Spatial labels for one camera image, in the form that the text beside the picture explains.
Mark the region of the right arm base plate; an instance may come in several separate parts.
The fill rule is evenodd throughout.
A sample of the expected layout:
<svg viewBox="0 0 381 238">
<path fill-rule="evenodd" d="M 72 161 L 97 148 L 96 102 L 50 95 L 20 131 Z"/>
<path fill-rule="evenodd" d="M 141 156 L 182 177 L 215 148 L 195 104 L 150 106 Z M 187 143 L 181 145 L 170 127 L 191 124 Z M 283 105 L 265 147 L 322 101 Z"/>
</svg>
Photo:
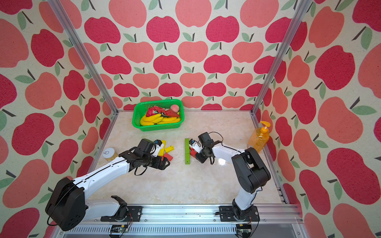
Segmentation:
<svg viewBox="0 0 381 238">
<path fill-rule="evenodd" d="M 241 210 L 236 206 L 219 206 L 218 211 L 215 212 L 215 216 L 220 217 L 221 222 L 258 222 L 260 216 L 258 208 L 251 205 L 246 210 Z"/>
</svg>

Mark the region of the yellow block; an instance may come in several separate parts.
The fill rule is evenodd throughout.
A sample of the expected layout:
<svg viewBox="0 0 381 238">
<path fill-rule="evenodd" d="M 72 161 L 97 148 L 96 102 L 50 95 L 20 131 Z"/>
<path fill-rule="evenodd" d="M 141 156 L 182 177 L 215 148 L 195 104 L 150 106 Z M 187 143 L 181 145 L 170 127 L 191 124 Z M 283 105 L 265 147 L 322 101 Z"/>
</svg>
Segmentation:
<svg viewBox="0 0 381 238">
<path fill-rule="evenodd" d="M 169 147 L 165 148 L 165 152 L 166 152 L 166 153 L 170 153 L 170 152 L 173 151 L 174 149 L 175 149 L 174 146 L 169 146 Z"/>
<path fill-rule="evenodd" d="M 164 153 L 165 153 L 165 146 L 166 146 L 166 141 L 165 140 L 162 140 L 162 145 L 160 147 L 160 151 L 159 151 L 159 156 L 164 156 Z"/>
</svg>

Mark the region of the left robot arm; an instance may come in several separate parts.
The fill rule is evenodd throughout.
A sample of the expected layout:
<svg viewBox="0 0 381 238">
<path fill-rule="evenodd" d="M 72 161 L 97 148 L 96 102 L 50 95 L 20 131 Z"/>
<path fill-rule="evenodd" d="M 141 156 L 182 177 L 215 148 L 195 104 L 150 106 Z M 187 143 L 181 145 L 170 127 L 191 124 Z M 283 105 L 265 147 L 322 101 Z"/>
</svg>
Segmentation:
<svg viewBox="0 0 381 238">
<path fill-rule="evenodd" d="M 83 220 L 100 218 L 103 222 L 139 221 L 141 207 L 129 207 L 119 196 L 106 200 L 91 200 L 97 190 L 114 179 L 139 167 L 164 170 L 170 166 L 168 159 L 159 155 L 164 149 L 160 140 L 142 139 L 138 146 L 120 153 L 101 168 L 77 177 L 58 181 L 45 208 L 48 219 L 62 231 L 75 228 Z"/>
</svg>

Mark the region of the green block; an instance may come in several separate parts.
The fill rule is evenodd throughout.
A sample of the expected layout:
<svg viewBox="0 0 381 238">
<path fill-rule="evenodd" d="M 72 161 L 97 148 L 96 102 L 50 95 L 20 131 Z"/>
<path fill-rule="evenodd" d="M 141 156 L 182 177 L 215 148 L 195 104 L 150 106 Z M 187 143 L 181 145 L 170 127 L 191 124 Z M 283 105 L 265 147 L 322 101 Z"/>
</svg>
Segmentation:
<svg viewBox="0 0 381 238">
<path fill-rule="evenodd" d="M 186 165 L 189 165 L 191 163 L 191 160 L 190 160 L 190 154 L 186 154 L 185 155 L 185 164 Z"/>
<path fill-rule="evenodd" d="M 185 147 L 188 148 L 190 146 L 189 144 L 189 139 L 188 138 L 185 138 Z"/>
<path fill-rule="evenodd" d="M 185 155 L 186 156 L 190 155 L 190 147 L 188 145 L 185 146 Z"/>
</svg>

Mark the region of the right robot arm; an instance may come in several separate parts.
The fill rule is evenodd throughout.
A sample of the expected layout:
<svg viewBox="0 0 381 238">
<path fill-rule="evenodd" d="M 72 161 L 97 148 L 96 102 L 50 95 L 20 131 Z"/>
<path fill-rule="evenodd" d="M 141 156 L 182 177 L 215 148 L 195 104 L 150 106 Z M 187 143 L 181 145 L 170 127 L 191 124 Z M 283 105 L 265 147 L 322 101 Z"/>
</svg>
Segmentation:
<svg viewBox="0 0 381 238">
<path fill-rule="evenodd" d="M 214 141 L 208 132 L 198 136 L 198 141 L 191 139 L 186 143 L 187 149 L 195 151 L 195 158 L 204 163 L 222 159 L 233 164 L 240 191 L 231 206 L 220 207 L 215 214 L 221 221 L 236 220 L 246 222 L 258 220 L 258 210 L 253 205 L 258 192 L 271 180 L 271 174 L 254 148 L 237 149 L 229 147 L 220 140 Z"/>
</svg>

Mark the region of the red block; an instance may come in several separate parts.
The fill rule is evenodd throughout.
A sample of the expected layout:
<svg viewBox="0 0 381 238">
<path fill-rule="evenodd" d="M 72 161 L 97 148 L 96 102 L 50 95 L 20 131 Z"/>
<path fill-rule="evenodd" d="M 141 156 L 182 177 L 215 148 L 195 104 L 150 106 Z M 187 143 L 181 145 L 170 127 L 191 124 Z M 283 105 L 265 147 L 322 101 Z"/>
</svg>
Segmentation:
<svg viewBox="0 0 381 238">
<path fill-rule="evenodd" d="M 197 154 L 197 152 L 194 151 L 194 150 L 192 150 L 192 151 L 190 152 L 190 155 L 191 155 L 192 157 L 194 157 L 194 158 L 196 158 L 196 154 Z"/>
<path fill-rule="evenodd" d="M 170 154 L 168 154 L 168 153 L 165 153 L 164 154 L 164 157 L 168 160 L 168 161 L 172 161 L 172 159 L 173 159 L 173 157 L 170 155 Z"/>
</svg>

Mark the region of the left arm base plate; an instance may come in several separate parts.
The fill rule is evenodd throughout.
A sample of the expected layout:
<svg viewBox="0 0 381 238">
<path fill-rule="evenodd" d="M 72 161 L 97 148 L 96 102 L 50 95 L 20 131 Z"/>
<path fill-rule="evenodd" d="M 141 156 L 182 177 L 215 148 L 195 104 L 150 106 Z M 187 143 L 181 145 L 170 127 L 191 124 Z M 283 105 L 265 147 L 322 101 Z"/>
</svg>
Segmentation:
<svg viewBox="0 0 381 238">
<path fill-rule="evenodd" d="M 142 206 L 126 206 L 119 208 L 114 216 L 103 216 L 101 222 L 139 222 L 142 215 Z"/>
</svg>

